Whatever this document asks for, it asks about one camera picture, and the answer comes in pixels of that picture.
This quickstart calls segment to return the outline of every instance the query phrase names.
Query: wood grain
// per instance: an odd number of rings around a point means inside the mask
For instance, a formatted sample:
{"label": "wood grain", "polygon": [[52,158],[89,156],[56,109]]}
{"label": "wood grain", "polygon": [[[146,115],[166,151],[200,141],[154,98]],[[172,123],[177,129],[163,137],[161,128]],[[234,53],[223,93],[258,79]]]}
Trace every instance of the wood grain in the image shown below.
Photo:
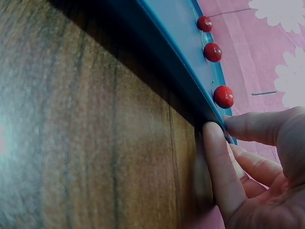
{"label": "wood grain", "polygon": [[194,127],[81,9],[0,1],[0,228],[182,228]]}

